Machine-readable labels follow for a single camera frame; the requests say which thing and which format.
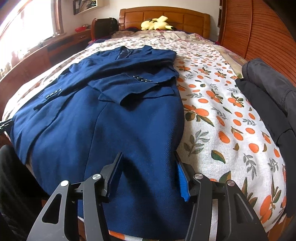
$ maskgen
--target blue jacket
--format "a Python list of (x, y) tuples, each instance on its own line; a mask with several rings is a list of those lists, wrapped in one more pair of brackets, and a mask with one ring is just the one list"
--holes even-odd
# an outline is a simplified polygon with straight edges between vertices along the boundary
[(14, 115), (16, 153), (23, 163), (32, 153), (47, 193), (62, 180), (86, 180), (123, 152), (116, 198), (104, 205), (108, 228), (149, 239), (185, 237), (192, 207), (180, 196), (172, 161), (184, 128), (175, 57), (150, 46), (97, 52)]

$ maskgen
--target bed sheet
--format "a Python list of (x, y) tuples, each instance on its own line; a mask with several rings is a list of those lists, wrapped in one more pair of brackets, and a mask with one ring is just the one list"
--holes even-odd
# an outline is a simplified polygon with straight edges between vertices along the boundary
[[(11, 118), (71, 64), (97, 51), (123, 45), (133, 49), (150, 45), (176, 51), (174, 67), (180, 74), (177, 87), (185, 118), (184, 134), (177, 149), (181, 160), (211, 180), (234, 180), (269, 231), (285, 207), (284, 161), (259, 115), (235, 85), (234, 70), (216, 45), (197, 34), (118, 32), (112, 39), (90, 46), (23, 85), (9, 100), (3, 119)], [(210, 240), (215, 240), (217, 210), (214, 201)], [(125, 240), (141, 239), (114, 232), (112, 235)]]

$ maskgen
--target plush toy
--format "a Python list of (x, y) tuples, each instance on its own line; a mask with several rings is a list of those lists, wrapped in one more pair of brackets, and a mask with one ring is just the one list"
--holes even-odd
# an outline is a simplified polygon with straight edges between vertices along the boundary
[(177, 30), (175, 27), (166, 23), (168, 18), (161, 16), (160, 18), (153, 18), (151, 21), (144, 21), (141, 24), (142, 30)]

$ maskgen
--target red bowl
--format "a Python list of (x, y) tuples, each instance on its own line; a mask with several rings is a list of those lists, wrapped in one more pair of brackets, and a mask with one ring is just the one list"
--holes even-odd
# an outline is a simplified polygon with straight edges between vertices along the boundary
[(79, 27), (79, 28), (75, 29), (75, 32), (79, 33), (79, 32), (82, 32), (84, 30), (86, 30), (86, 27)]

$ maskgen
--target black bag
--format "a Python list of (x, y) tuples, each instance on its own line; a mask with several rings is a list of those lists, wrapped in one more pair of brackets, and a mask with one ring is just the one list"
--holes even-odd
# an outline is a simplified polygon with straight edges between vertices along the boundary
[(118, 31), (118, 22), (115, 18), (95, 18), (91, 23), (92, 40), (111, 36)]

